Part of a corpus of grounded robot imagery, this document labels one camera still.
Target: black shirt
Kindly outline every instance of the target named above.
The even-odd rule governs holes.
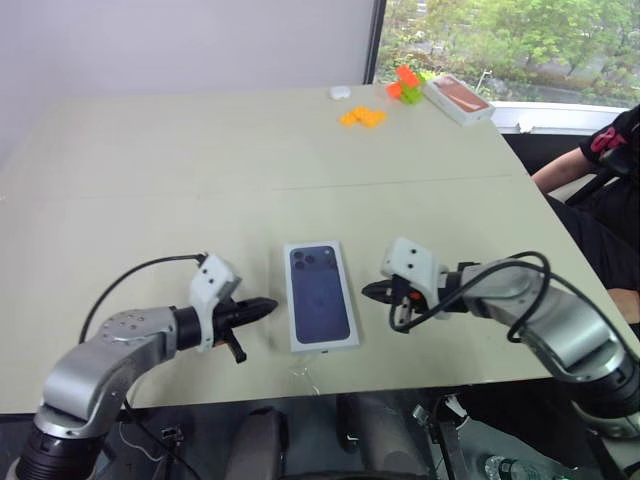
[[[599,164],[600,155],[621,143],[630,144],[632,160],[640,162],[640,105],[621,113],[611,125],[594,133],[580,143],[587,159]],[[638,195],[638,169],[630,177],[618,180],[596,191],[578,208],[589,212],[636,252],[640,252],[640,197]]]

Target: iphone box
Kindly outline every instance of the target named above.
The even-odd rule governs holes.
[[[422,93],[462,126],[491,118],[495,110],[453,75],[429,80],[422,87]]]
[[[360,344],[340,244],[287,244],[284,267],[292,352]]]

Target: water bottle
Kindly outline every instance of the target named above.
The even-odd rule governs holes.
[[[537,465],[499,455],[487,459],[484,471],[489,480],[570,480]]]

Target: white wall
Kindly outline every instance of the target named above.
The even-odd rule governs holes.
[[[0,165],[66,95],[362,82],[373,0],[0,0]]]

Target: robotic arm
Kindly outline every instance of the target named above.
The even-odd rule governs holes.
[[[580,292],[568,282],[550,271],[545,279],[545,269],[513,258],[461,264],[449,272],[431,252],[404,238],[388,250],[382,273],[391,280],[370,284],[363,293],[391,305],[392,329],[408,333],[447,312],[494,318],[511,327],[510,339],[525,343],[566,386],[591,428],[610,439],[636,439],[640,446],[639,360],[606,316],[575,295]],[[550,286],[551,277],[574,293]]]
[[[277,302],[236,303],[231,293],[239,283],[223,260],[209,255],[191,282],[191,306],[129,310],[106,320],[49,375],[27,444],[7,479],[92,478],[131,385],[178,350],[197,346],[202,352],[225,342],[238,363],[246,360],[232,329],[264,317]]]

